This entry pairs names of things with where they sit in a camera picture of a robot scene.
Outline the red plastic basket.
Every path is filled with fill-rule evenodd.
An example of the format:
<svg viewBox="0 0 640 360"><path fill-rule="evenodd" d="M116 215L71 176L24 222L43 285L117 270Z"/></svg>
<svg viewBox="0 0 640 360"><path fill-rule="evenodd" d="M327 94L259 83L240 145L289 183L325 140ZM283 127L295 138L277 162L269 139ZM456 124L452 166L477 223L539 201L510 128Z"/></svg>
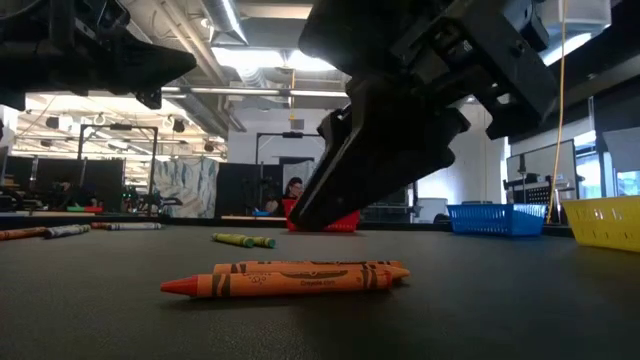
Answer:
<svg viewBox="0 0 640 360"><path fill-rule="evenodd" d="M296 204L296 199L283 199L282 208L285 213L286 225L291 232L302 232L301 228L298 228L290 219L290 212ZM360 222L360 212L355 211L352 214L343 217L342 219L328 225L323 229L323 232L355 232L357 225Z"/></svg>

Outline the person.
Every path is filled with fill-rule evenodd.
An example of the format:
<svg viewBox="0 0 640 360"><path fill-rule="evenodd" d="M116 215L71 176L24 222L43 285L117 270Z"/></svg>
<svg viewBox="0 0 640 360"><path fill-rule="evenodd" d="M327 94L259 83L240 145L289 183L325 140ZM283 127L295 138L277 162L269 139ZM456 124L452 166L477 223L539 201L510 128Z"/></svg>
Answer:
<svg viewBox="0 0 640 360"><path fill-rule="evenodd" d="M304 191L303 181L300 177L292 177L286 187L284 194L277 198L274 202L274 209L271 212L274 216L283 216L284 215L284 200L297 200Z"/></svg>

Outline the black equipment cabinet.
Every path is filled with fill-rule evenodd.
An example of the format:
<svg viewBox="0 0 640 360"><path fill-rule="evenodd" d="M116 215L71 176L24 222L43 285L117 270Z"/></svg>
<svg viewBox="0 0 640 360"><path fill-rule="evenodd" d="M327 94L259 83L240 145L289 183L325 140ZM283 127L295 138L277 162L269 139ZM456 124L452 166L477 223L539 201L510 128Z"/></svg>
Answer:
<svg viewBox="0 0 640 360"><path fill-rule="evenodd" d="M361 211L362 223L410 223L417 212L415 183L401 187Z"/></svg>

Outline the black partition panel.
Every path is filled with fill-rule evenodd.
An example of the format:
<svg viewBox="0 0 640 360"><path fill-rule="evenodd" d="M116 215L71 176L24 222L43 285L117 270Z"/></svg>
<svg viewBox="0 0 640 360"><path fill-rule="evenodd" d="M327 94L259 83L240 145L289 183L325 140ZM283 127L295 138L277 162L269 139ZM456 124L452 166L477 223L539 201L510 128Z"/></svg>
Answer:
<svg viewBox="0 0 640 360"><path fill-rule="evenodd" d="M216 180L215 216L249 216L283 194L283 167L222 163Z"/></svg>
<svg viewBox="0 0 640 360"><path fill-rule="evenodd" d="M97 204L119 212L124 190L123 160L75 160L9 156L0 170L13 179L27 199L50 210Z"/></svg>

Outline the black table mat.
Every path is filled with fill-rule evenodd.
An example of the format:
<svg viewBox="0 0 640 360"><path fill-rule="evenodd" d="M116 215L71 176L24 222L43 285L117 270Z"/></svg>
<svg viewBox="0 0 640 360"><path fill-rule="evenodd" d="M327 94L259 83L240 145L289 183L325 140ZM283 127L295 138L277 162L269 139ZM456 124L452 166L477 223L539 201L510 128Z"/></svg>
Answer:
<svg viewBox="0 0 640 360"><path fill-rule="evenodd" d="M0 243L0 360L640 360L640 254L567 238L208 227ZM205 299L163 282L247 260L397 260L382 292Z"/></svg>

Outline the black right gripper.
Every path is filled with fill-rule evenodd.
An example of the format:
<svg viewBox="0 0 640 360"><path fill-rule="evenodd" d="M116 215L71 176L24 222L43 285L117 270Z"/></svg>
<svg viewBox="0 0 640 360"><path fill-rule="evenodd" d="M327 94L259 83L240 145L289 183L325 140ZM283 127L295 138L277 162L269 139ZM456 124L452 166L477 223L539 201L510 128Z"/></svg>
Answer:
<svg viewBox="0 0 640 360"><path fill-rule="evenodd" d="M349 75L352 131L333 183L354 212L453 164L470 128L456 107L475 97L487 134L537 128L553 111L556 79L540 54L542 0L317 0L300 50Z"/></svg>

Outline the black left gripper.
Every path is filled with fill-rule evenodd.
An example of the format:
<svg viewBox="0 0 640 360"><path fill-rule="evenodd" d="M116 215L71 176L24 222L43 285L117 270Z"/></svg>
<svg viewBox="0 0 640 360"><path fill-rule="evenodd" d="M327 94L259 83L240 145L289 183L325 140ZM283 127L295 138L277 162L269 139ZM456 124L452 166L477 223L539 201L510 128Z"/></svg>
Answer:
<svg viewBox="0 0 640 360"><path fill-rule="evenodd" d="M151 110L162 108L167 83L197 66L190 52L136 38L120 0L34 0L39 39L36 92L105 90L134 93Z"/></svg>

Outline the orange crayon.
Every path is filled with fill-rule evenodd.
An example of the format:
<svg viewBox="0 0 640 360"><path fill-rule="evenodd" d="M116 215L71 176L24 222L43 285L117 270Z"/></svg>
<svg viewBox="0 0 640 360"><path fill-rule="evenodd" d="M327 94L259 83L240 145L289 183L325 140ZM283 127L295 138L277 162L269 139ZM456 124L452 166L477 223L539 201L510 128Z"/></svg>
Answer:
<svg viewBox="0 0 640 360"><path fill-rule="evenodd" d="M380 262L241 262L216 264L214 274L259 273L259 272L322 272L341 270L388 271L393 280L408 277L410 271L396 263Z"/></svg>
<svg viewBox="0 0 640 360"><path fill-rule="evenodd" d="M392 285L393 276L389 271L362 269L199 274L162 283L160 290L192 298L231 298L386 290Z"/></svg>

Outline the white bin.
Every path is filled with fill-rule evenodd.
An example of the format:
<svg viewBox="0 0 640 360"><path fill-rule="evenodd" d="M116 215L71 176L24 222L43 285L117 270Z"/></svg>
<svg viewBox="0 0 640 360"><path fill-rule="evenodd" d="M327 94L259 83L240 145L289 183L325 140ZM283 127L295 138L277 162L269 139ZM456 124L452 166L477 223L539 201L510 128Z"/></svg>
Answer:
<svg viewBox="0 0 640 360"><path fill-rule="evenodd" d="M419 198L419 212L414 216L415 223L433 223L439 214L447 215L448 200L446 198Z"/></svg>

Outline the black gantry frame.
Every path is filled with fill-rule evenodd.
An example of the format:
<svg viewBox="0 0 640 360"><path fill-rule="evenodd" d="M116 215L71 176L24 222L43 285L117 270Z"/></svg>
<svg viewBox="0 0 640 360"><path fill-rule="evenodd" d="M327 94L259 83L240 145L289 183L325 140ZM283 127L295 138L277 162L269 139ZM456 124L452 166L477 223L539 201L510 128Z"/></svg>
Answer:
<svg viewBox="0 0 640 360"><path fill-rule="evenodd" d="M256 134L256 140L255 140L255 164L260 166L260 177L263 177L263 172L264 172L264 163L259 161L259 152L261 149L261 145L260 145L260 139L263 137L277 137L277 138L283 138L283 139L303 139L305 137L307 138L319 138L319 135L317 134L304 134L301 132L294 132L294 131L289 131L289 132L282 132L282 133L264 133L264 132L258 132ZM316 162L316 159L314 157L286 157L285 159L285 165L299 165L302 163L308 163L310 162L310 165L307 166L307 172L306 175L307 177L310 177L311 172L312 172L312 165ZM264 205L264 210L266 211L267 215L272 215L271 212L274 209L274 202L276 201L277 198L280 197L270 197L268 198L265 202L263 202L263 190L260 189L259 190L259 200L260 200L260 204Z"/></svg>
<svg viewBox="0 0 640 360"><path fill-rule="evenodd" d="M152 126L135 126L126 124L111 125L87 125L82 124L78 140L77 159L83 161L83 172L80 178L81 186L86 183L93 184L99 200L103 201L103 214L120 214L122 206L122 191L125 189L125 159L88 160L85 159L83 148L85 144L84 132L87 128L103 129L107 128L116 132L128 132L133 130L144 130L153 133L152 154L150 163L150 180L147 183L148 194L154 191L154 171L158 144L158 128Z"/></svg>

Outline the blue white patterned curtain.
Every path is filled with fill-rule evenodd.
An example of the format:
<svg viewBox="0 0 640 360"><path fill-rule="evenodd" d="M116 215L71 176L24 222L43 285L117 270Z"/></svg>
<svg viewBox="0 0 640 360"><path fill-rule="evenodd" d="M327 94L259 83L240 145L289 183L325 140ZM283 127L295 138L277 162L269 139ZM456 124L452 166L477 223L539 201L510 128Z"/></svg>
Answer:
<svg viewBox="0 0 640 360"><path fill-rule="evenodd" d="M172 218L215 216L219 163L205 157L154 162L154 189L163 199L176 198L181 205L168 208Z"/></svg>

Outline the white crayon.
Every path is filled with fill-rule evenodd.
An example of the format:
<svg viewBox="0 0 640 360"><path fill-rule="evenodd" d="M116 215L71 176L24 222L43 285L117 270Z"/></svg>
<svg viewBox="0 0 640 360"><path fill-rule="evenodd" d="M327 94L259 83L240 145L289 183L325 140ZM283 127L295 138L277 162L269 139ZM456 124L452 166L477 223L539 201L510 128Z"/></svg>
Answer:
<svg viewBox="0 0 640 360"><path fill-rule="evenodd" d="M43 234L45 239L54 239L67 236L80 235L91 230L90 225L74 224L47 228Z"/></svg>
<svg viewBox="0 0 640 360"><path fill-rule="evenodd" d="M144 223L109 223L107 230L109 231L132 231L132 230L161 230L163 225L154 222Z"/></svg>

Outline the grey whiteboard panel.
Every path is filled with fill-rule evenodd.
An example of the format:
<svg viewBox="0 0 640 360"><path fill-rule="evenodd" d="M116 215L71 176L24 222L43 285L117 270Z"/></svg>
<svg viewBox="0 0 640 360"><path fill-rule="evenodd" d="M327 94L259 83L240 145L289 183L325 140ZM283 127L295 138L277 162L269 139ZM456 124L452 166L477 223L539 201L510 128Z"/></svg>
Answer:
<svg viewBox="0 0 640 360"><path fill-rule="evenodd" d="M503 187L508 203L547 203L553 174L557 199L579 198L573 140L560 143L559 155L556 155L556 146L549 145L511 156L506 160L506 168Z"/></svg>

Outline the large rectangular silver duct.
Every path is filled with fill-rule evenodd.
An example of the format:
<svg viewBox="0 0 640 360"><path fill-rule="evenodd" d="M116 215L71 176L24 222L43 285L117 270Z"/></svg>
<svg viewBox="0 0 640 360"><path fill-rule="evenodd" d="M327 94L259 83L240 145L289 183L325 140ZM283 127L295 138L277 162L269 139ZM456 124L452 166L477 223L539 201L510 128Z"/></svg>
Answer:
<svg viewBox="0 0 640 360"><path fill-rule="evenodd" d="M549 66L584 45L611 25L611 0L545 0L537 6L549 34L539 54Z"/></svg>

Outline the round silver duct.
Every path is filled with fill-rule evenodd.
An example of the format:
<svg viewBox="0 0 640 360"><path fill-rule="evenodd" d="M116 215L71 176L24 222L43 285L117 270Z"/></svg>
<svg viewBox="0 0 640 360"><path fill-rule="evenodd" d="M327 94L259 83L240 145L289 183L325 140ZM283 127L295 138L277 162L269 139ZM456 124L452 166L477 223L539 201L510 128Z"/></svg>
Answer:
<svg viewBox="0 0 640 360"><path fill-rule="evenodd" d="M212 46L248 46L234 0L200 0L211 29Z"/></svg>

